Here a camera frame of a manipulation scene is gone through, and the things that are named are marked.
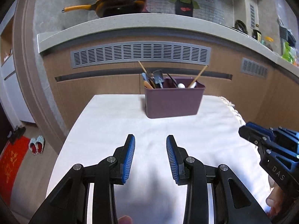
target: table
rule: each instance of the table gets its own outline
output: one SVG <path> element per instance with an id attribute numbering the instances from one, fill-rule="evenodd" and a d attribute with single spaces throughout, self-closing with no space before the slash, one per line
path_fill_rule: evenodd
<path id="1" fill-rule="evenodd" d="M 187 186 L 175 184 L 166 151 L 166 137 L 174 135 L 177 145 L 203 164 L 228 165 L 267 211 L 268 175 L 259 166 L 256 146 L 239 136 L 241 124 L 231 109 L 219 97 L 203 96 L 197 115 L 149 119 L 144 95 L 95 95 L 62 147 L 47 195 L 74 164 L 97 164 L 133 134 L 136 147 L 130 177 L 124 186 L 115 185 L 118 217 L 129 215 L 137 224 L 182 224 Z M 92 223 L 92 193 L 91 185 L 88 223 Z M 213 223 L 210 186 L 209 216 Z"/>

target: human hand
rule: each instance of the human hand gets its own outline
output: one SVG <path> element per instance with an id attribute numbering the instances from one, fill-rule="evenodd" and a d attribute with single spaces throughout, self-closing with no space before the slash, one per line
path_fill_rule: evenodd
<path id="1" fill-rule="evenodd" d="M 274 182 L 271 187 L 274 187 L 274 189 L 266 199 L 266 204 L 271 207 L 270 211 L 267 214 L 270 218 L 272 216 L 276 216 L 281 211 L 281 206 L 285 197 L 285 193 L 277 185 L 277 183 Z"/>
<path id="2" fill-rule="evenodd" d="M 133 224 L 133 220 L 129 216 L 123 216 L 118 220 L 118 224 Z"/>

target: red doormat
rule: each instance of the red doormat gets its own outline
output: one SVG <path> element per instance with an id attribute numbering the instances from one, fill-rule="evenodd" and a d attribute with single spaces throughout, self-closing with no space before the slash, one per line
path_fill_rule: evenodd
<path id="1" fill-rule="evenodd" d="M 13 183 L 28 150 L 30 139 L 22 136 L 14 145 L 8 144 L 0 159 L 0 194 L 6 205 L 10 204 Z"/>

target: slipper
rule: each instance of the slipper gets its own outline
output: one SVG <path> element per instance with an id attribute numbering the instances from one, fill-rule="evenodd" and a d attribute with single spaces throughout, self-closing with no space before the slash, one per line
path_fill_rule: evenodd
<path id="1" fill-rule="evenodd" d="M 32 138 L 29 142 L 29 149 L 32 152 L 33 155 L 37 154 L 37 149 L 36 149 L 36 145 L 35 145 L 36 139 Z"/>
<path id="2" fill-rule="evenodd" d="M 37 146 L 38 154 L 41 155 L 42 152 L 44 151 L 44 138 L 42 136 L 39 136 L 36 139 L 35 145 Z"/>
<path id="3" fill-rule="evenodd" d="M 7 136 L 7 138 L 9 140 L 9 142 L 11 143 L 11 145 L 14 145 L 15 141 L 17 139 L 20 139 L 22 137 L 22 135 L 25 133 L 25 131 L 26 131 L 25 127 L 16 126 L 14 131 L 9 132 L 9 135 Z"/>

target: frying pan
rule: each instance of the frying pan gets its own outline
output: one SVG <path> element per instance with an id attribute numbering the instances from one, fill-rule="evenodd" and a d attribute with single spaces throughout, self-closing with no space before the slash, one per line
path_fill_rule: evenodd
<path id="1" fill-rule="evenodd" d="M 99 18 L 120 14 L 141 13 L 146 4 L 146 0 L 97 0 L 93 5 L 80 5 L 65 7 L 62 12 L 77 9 L 94 10 Z"/>

